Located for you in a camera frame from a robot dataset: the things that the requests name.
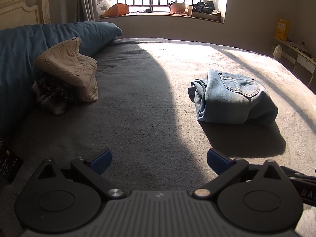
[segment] triangular cutout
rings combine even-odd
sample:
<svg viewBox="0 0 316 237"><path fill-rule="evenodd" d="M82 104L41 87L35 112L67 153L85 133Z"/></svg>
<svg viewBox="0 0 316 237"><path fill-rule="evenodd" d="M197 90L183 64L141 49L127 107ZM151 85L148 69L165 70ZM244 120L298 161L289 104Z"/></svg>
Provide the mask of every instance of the triangular cutout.
<svg viewBox="0 0 316 237"><path fill-rule="evenodd" d="M273 166L268 166L265 174L263 175L264 178L271 178L276 180L281 180L281 177L279 176L278 172Z"/></svg>
<svg viewBox="0 0 316 237"><path fill-rule="evenodd" d="M52 165L46 165L37 179L45 179L45 178L51 178L55 176L56 174L53 170Z"/></svg>

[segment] mattress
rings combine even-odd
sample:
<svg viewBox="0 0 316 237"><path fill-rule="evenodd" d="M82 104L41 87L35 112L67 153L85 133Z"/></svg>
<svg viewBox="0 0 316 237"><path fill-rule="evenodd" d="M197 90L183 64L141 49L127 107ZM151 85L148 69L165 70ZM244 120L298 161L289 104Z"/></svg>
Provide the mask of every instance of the mattress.
<svg viewBox="0 0 316 237"><path fill-rule="evenodd" d="M120 39L100 51L99 100L62 116L34 109L12 135L24 164L15 181L0 190L0 228L20 231L14 201L45 158L67 163L108 147L112 165L103 176L124 190L189 190L214 179L206 152L279 165L315 174L315 95L279 62L237 48L165 39ZM207 70L243 74L260 81L279 108L269 127L199 123L187 88ZM316 236L315 213L298 231Z"/></svg>

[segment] blue jeans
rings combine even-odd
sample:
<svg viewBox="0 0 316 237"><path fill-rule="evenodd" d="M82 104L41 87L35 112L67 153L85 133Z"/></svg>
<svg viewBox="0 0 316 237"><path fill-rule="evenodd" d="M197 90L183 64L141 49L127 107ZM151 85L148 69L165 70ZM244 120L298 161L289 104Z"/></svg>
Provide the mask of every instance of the blue jeans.
<svg viewBox="0 0 316 237"><path fill-rule="evenodd" d="M249 120L269 125L278 113L267 90L255 79L239 74L209 70L207 79L195 79L188 93L200 121L243 124Z"/></svg>

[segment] pillow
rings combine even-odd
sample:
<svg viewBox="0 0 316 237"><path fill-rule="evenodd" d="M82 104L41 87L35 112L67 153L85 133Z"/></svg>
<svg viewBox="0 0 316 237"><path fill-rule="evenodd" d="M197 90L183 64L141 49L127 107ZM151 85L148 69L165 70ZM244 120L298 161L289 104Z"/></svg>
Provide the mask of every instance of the pillow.
<svg viewBox="0 0 316 237"><path fill-rule="evenodd" d="M41 53L62 41L80 37L80 53L92 56L121 35L121 29L113 23L92 21L0 31L0 136L12 130L35 104L31 87L40 73L34 62Z"/></svg>

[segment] orange bag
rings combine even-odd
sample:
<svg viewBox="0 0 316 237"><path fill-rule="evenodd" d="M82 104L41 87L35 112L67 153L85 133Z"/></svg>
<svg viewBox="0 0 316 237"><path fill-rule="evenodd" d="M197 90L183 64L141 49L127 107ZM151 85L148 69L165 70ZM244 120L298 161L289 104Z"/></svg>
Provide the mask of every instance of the orange bag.
<svg viewBox="0 0 316 237"><path fill-rule="evenodd" d="M112 7L108 8L102 17L114 17L114 16L122 16L128 14L130 10L129 5L125 3L117 3Z"/></svg>

